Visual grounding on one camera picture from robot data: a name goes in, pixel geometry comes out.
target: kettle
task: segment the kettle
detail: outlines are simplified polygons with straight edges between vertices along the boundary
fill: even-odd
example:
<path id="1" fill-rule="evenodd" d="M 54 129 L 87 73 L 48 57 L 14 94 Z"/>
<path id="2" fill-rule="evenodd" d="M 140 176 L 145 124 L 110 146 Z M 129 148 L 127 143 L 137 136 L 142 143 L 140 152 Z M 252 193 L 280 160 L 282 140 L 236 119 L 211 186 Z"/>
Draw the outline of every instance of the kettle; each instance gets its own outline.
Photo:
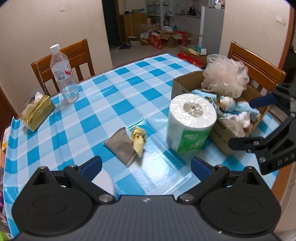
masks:
<path id="1" fill-rule="evenodd" d="M 196 16 L 196 9 L 194 7 L 190 7 L 189 15 Z"/>

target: light switch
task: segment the light switch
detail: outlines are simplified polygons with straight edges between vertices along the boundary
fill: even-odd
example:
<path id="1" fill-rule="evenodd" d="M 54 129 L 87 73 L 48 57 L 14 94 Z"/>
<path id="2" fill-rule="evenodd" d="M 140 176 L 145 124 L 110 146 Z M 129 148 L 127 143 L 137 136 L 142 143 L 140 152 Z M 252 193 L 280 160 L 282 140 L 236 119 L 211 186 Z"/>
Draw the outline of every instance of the light switch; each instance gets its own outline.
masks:
<path id="1" fill-rule="evenodd" d="M 59 11 L 62 12 L 62 11 L 65 11 L 66 10 L 66 4 L 62 5 L 62 6 L 59 6 Z"/>
<path id="2" fill-rule="evenodd" d="M 279 15 L 276 15 L 276 21 L 279 23 L 282 23 L 282 17 Z"/>

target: blue checkered tablecloth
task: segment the blue checkered tablecloth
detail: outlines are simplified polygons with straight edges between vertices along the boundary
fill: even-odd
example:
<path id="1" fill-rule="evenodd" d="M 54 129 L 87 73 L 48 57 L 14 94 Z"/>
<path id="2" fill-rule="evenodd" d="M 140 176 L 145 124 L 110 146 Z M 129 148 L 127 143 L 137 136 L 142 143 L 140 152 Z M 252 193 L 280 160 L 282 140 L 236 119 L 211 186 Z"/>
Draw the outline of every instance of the blue checkered tablecloth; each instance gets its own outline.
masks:
<path id="1" fill-rule="evenodd" d="M 167 148 L 165 133 L 173 79 L 201 69 L 169 54 L 147 58 L 95 76 L 79 84 L 79 99 L 66 103 L 61 94 L 52 100 L 56 109 L 36 132 L 20 120 L 12 120 L 4 172 L 4 202 L 12 235 L 18 229 L 11 207 L 39 166 L 63 170 L 101 156 L 103 169 L 111 176 L 119 194 L 176 197 L 200 181 L 191 173 L 192 155 L 179 156 Z M 139 125 L 147 133 L 142 159 L 127 168 L 103 144 L 116 130 L 128 133 Z M 266 115 L 252 135 L 267 136 L 278 126 Z M 225 156 L 207 140 L 198 155 L 211 165 L 232 170 L 258 164 L 254 154 L 236 152 Z M 271 188 L 277 172 L 263 176 Z"/>

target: blue gripper pad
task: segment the blue gripper pad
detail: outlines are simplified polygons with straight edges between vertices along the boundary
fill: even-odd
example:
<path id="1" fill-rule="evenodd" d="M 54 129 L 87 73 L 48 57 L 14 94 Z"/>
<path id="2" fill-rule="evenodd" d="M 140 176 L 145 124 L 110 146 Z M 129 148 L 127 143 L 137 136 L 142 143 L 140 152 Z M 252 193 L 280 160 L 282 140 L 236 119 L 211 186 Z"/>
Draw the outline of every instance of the blue gripper pad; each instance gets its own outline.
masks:
<path id="1" fill-rule="evenodd" d="M 191 171 L 202 182 L 215 171 L 215 168 L 197 156 L 191 159 Z"/>
<path id="2" fill-rule="evenodd" d="M 259 108 L 268 105 L 273 105 L 277 102 L 277 98 L 274 95 L 266 95 L 263 97 L 255 98 L 249 101 L 251 108 Z"/>
<path id="3" fill-rule="evenodd" d="M 87 178 L 89 181 L 92 181 L 102 170 L 102 165 L 102 159 L 99 156 L 95 156 L 81 166 L 80 174 Z"/>

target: gold tissue box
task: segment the gold tissue box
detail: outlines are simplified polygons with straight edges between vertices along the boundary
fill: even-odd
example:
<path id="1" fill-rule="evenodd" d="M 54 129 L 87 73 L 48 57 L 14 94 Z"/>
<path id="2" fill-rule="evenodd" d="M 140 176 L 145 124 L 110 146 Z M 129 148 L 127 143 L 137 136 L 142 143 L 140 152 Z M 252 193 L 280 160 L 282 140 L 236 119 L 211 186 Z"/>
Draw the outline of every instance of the gold tissue box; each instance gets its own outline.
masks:
<path id="1" fill-rule="evenodd" d="M 43 95 L 37 106 L 26 117 L 23 117 L 23 113 L 21 113 L 20 119 L 26 127 L 35 132 L 54 109 L 55 105 L 51 98 L 48 95 Z"/>

